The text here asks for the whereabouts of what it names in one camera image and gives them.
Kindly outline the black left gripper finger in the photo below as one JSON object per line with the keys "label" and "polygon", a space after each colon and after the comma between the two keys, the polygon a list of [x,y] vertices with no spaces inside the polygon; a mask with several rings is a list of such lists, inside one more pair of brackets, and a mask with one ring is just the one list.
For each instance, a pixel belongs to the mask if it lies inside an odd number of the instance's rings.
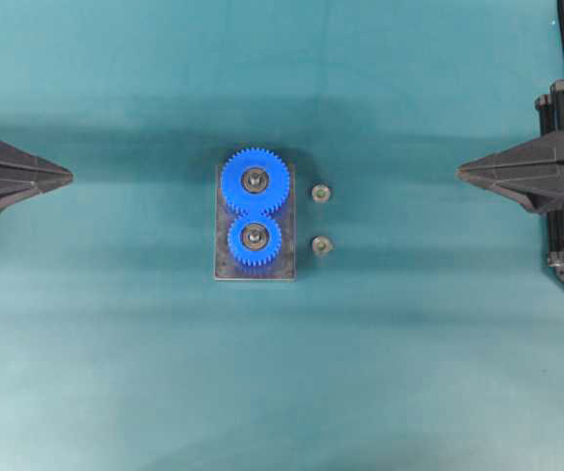
{"label": "black left gripper finger", "polygon": [[0,179],[18,182],[71,183],[71,171],[0,140]]}
{"label": "black left gripper finger", "polygon": [[0,213],[8,207],[72,183],[72,176],[46,177],[38,181],[0,180]]}

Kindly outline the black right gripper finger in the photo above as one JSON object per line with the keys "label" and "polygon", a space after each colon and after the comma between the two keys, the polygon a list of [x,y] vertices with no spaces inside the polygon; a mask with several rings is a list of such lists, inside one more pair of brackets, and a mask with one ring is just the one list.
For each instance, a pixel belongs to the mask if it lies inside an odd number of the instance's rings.
{"label": "black right gripper finger", "polygon": [[564,131],[553,131],[504,151],[465,163],[457,169],[457,176],[473,176],[475,171],[551,164],[564,165]]}
{"label": "black right gripper finger", "polygon": [[527,212],[546,214],[564,206],[564,189],[542,187],[542,179],[500,180],[473,172],[458,172],[457,178],[477,188],[490,191],[521,205]]}

